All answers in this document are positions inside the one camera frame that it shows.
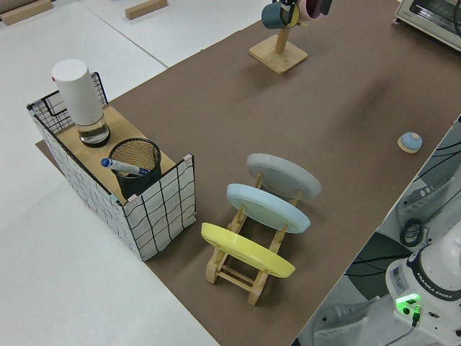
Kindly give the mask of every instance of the marker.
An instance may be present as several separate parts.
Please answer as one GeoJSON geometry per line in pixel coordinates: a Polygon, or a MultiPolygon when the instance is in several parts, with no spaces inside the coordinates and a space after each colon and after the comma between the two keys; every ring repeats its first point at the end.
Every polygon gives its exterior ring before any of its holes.
{"type": "Polygon", "coordinates": [[[134,174],[134,175],[144,175],[150,172],[149,169],[134,166],[132,164],[126,164],[125,162],[121,162],[117,160],[111,160],[108,158],[102,159],[101,165],[113,171],[122,171],[128,174],[134,174]]]}

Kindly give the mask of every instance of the pencil holder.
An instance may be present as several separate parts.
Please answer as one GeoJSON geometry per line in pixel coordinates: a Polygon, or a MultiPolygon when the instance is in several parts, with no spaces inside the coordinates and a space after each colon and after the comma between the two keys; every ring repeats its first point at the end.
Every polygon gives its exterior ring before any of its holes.
{"type": "Polygon", "coordinates": [[[143,175],[113,171],[120,185],[122,196],[126,199],[141,195],[149,186],[161,178],[161,152],[158,146],[145,138],[129,138],[116,144],[110,151],[109,158],[149,169],[143,175]]]}

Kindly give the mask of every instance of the brown mat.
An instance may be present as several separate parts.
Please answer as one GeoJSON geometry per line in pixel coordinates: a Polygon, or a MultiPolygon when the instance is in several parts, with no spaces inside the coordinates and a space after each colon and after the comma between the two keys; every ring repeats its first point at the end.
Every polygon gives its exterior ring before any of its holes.
{"type": "MultiPolygon", "coordinates": [[[[110,102],[174,161],[195,155],[197,222],[147,265],[220,344],[289,345],[459,115],[460,54],[392,25],[397,5],[335,1],[291,30],[309,56],[286,75],[248,54],[274,34],[259,22],[110,102]],[[410,130],[424,140],[415,155],[397,146],[410,130]],[[312,226],[279,251],[296,271],[269,278],[253,307],[246,291],[205,282],[200,224],[231,220],[226,187],[253,182],[255,152],[305,167],[323,192],[300,204],[312,226]]],[[[273,235],[254,222],[242,234],[266,245],[273,235]]]]}

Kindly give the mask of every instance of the blue marker cap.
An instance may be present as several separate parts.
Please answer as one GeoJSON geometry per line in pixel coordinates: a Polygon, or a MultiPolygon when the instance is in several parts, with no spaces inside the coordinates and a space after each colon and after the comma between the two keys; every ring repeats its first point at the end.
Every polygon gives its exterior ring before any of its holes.
{"type": "Polygon", "coordinates": [[[110,160],[109,159],[102,159],[101,160],[101,165],[103,167],[108,167],[110,165],[110,160]]]}

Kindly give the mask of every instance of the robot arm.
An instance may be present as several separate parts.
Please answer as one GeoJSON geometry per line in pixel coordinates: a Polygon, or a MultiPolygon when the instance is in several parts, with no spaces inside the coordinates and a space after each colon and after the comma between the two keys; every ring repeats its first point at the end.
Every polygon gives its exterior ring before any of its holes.
{"type": "Polygon", "coordinates": [[[461,223],[421,252],[426,275],[445,290],[461,290],[461,223]]]}
{"type": "Polygon", "coordinates": [[[420,306],[422,332],[441,345],[461,345],[461,221],[407,260],[390,264],[386,284],[395,317],[411,324],[420,306]]]}

